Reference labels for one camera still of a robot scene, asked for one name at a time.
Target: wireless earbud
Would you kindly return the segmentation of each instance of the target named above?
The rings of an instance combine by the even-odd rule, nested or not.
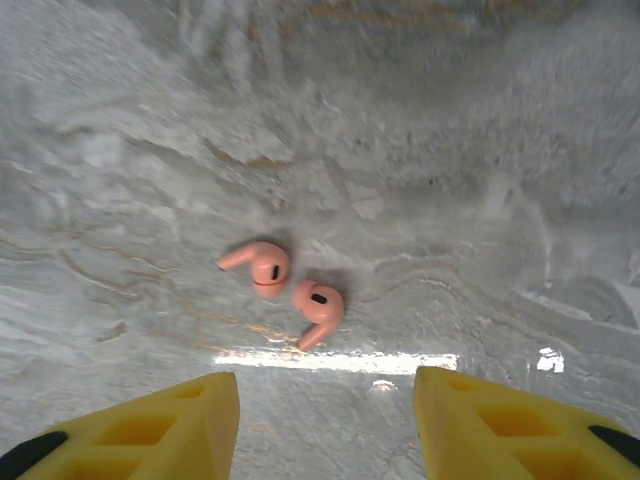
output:
[[[298,348],[303,352],[308,352],[331,335],[342,322],[344,300],[331,287],[305,280],[294,289],[293,304],[315,324],[298,341]]]
[[[272,243],[254,242],[220,257],[218,267],[230,270],[249,262],[258,295],[266,298],[280,295],[289,276],[289,255]]]

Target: marble surface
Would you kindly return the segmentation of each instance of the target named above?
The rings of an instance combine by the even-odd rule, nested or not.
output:
[[[478,73],[471,55],[496,39],[460,40],[446,50],[450,63],[433,54],[441,73],[423,87],[436,93],[418,105],[382,96],[391,77],[371,80],[375,94],[358,91],[363,80],[343,70],[348,56],[327,68],[329,43],[319,41],[310,41],[318,63],[305,67],[312,83],[292,61],[288,94],[239,98],[216,65],[194,73],[171,53],[170,9],[155,21],[171,25],[158,27],[162,43],[131,12],[105,5],[0,1],[8,52],[0,58],[12,72],[0,84],[0,449],[232,371],[242,408],[234,479],[421,479],[411,405],[419,365],[534,391],[640,432],[640,192],[629,180],[631,196],[617,185],[618,196],[607,196],[587,159],[584,170],[562,166],[547,181],[545,159],[531,153],[541,150],[510,150],[513,132],[536,148],[556,135],[539,148],[562,163],[566,145],[578,149],[583,137],[547,120],[573,108],[578,129],[579,102],[559,111],[529,90],[539,110],[523,107],[518,117],[509,102],[526,95],[515,86],[495,93],[498,74]],[[622,43],[613,45],[626,46],[637,33],[620,8],[556,26],[550,42],[575,45],[593,22],[615,21]],[[537,37],[526,35],[490,58]],[[522,72],[546,51],[530,47],[522,63],[493,66],[508,79],[510,67]],[[635,58],[609,70],[632,68]],[[467,85],[446,85],[442,72],[463,64],[468,79],[486,84],[445,109],[444,97]],[[614,108],[594,85],[584,92],[594,111]],[[511,116],[481,135],[472,123],[495,125],[487,112],[503,103]],[[609,129],[598,139],[637,128],[621,132],[620,118],[605,113]],[[500,159],[512,168],[476,163],[472,153],[487,143],[511,151]],[[531,158],[539,170],[525,165],[525,178],[518,161]],[[610,162],[607,185],[627,168]],[[577,191],[565,171],[592,190],[554,204],[560,195],[544,185]],[[216,268],[218,255],[251,238],[292,253],[293,282],[309,277],[344,292],[345,322],[325,345],[295,349],[308,323],[291,287],[265,301],[246,269]]]

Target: pink earbud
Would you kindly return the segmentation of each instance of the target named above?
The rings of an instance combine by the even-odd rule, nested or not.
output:
[[[344,300],[335,289],[305,280],[293,291],[293,304],[315,323],[298,341],[298,348],[308,352],[316,344],[331,335],[342,322]]]
[[[220,257],[218,267],[230,270],[249,262],[258,295],[266,298],[280,295],[289,276],[289,255],[272,243],[254,242]]]

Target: earbud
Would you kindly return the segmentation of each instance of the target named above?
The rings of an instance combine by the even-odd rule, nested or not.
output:
[[[289,276],[289,255],[272,243],[254,242],[220,257],[218,267],[230,270],[249,262],[257,294],[266,298],[280,295]]]
[[[337,290],[311,280],[293,291],[293,305],[315,325],[300,337],[298,348],[308,352],[331,335],[342,322],[344,300]]]

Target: yellow plastic part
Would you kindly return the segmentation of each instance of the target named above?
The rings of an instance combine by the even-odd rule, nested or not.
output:
[[[52,427],[69,439],[20,480],[227,480],[240,403],[214,373]]]
[[[414,409],[429,480],[639,480],[592,434],[605,417],[441,368],[418,369]]]

